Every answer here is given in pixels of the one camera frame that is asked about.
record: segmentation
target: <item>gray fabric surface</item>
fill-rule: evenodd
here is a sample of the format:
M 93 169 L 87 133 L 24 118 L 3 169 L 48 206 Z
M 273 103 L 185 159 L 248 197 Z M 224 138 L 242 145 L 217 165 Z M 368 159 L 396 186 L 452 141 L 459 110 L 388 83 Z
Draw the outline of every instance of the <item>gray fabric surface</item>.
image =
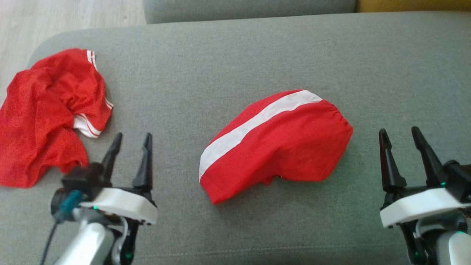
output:
M 143 227 L 135 264 L 406 264 L 399 229 L 379 216 L 378 131 L 400 172 L 424 184 L 410 128 L 442 161 L 470 162 L 471 14 L 410 12 L 263 18 L 97 29 L 44 42 L 30 64 L 70 47 L 96 52 L 115 105 L 107 129 L 83 143 L 100 160 L 117 132 L 113 181 L 129 185 L 146 132 L 154 135 L 158 224 Z M 304 88 L 354 127 L 327 180 L 275 179 L 214 206 L 198 183 L 199 156 L 248 104 Z M 39 261 L 52 225 L 51 170 L 33 188 L 0 189 L 0 263 Z M 61 226 L 57 257 L 76 233 Z
M 143 0 L 147 24 L 355 12 L 356 0 Z

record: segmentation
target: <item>light wood floor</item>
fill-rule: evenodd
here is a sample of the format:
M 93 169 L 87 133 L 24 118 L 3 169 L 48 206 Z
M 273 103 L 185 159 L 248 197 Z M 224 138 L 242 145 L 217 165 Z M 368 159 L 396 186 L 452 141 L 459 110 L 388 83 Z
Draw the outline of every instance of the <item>light wood floor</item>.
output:
M 0 105 L 32 52 L 62 32 L 144 25 L 141 0 L 0 0 Z

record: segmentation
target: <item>black cable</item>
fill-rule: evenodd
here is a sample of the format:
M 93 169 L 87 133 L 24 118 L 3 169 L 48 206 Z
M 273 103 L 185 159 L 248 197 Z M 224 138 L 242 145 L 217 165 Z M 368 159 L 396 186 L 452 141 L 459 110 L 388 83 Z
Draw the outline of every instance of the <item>black cable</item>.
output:
M 48 256 L 49 246 L 51 245 L 52 237 L 54 236 L 54 233 L 56 232 L 58 225 L 59 225 L 59 222 L 54 222 L 54 225 L 52 226 L 51 232 L 49 233 L 48 241 L 46 242 L 46 247 L 44 248 L 44 251 L 42 253 L 41 263 L 39 263 L 40 265 L 44 265 L 44 263 L 46 262 L 46 257 Z

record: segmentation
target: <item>blue connector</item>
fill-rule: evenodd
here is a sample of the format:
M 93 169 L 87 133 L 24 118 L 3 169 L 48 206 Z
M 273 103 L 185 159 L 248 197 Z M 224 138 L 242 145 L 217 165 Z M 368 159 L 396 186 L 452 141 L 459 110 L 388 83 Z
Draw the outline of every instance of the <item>blue connector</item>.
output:
M 54 214 L 57 223 L 62 224 L 72 216 L 74 210 L 83 201 L 83 194 L 79 190 L 73 190 L 69 196 L 62 202 L 59 210 Z

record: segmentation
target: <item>red garment with white stripe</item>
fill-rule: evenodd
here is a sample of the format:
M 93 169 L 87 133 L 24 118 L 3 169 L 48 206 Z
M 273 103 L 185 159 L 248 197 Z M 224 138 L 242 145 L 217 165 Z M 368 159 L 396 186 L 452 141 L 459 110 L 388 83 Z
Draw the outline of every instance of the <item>red garment with white stripe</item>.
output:
M 248 106 L 201 155 L 200 183 L 220 203 L 274 176 L 322 181 L 344 153 L 353 128 L 339 110 L 307 90 Z
M 73 129 L 98 137 L 112 108 L 92 51 L 64 50 L 17 73 L 0 109 L 0 185 L 29 188 L 50 166 L 87 165 Z

